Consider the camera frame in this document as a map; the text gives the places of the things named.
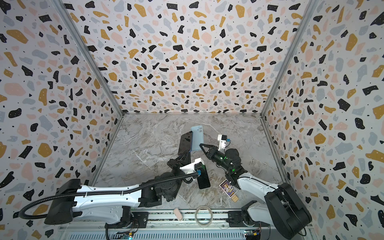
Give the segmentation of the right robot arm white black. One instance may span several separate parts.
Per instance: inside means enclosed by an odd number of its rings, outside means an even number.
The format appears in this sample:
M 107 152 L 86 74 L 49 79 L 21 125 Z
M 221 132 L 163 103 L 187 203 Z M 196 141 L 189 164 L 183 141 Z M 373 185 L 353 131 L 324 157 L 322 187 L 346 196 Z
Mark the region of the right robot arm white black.
M 291 240 L 312 222 L 309 210 L 290 184 L 272 184 L 253 176 L 244 169 L 236 149 L 220 151 L 218 147 L 207 144 L 200 144 L 200 148 L 209 160 L 224 169 L 231 187 L 257 197 L 244 205 L 239 215 L 230 216 L 229 224 L 268 224 Z

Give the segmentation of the blue phone without case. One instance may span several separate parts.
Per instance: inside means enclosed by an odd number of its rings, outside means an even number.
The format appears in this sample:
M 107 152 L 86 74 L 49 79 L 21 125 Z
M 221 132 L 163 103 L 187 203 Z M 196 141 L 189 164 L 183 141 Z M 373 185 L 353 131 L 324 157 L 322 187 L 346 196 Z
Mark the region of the blue phone without case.
M 190 152 L 192 148 L 193 132 L 189 131 L 181 136 L 178 155 L 182 155 L 185 152 Z

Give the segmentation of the light blue phone case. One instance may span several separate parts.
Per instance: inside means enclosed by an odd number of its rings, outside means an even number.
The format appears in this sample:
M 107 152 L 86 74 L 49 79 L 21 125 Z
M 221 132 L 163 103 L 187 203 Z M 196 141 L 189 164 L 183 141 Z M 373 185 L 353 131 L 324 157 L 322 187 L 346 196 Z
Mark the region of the light blue phone case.
M 200 151 L 201 150 L 200 144 L 204 143 L 203 126 L 199 125 L 199 126 L 191 127 L 191 131 L 193 133 L 191 151 L 192 152 Z

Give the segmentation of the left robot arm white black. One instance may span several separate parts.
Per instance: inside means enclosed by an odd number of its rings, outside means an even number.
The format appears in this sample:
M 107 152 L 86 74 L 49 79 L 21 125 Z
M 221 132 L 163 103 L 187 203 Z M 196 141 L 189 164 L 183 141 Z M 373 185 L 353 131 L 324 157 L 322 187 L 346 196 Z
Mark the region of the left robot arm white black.
M 47 217 L 46 225 L 62 225 L 74 219 L 105 222 L 125 227 L 131 223 L 131 208 L 152 208 L 163 200 L 173 201 L 182 185 L 180 169 L 191 163 L 190 151 L 180 153 L 168 161 L 171 172 L 146 182 L 128 187 L 101 188 L 82 185 L 79 179 L 71 179 L 57 189 Z

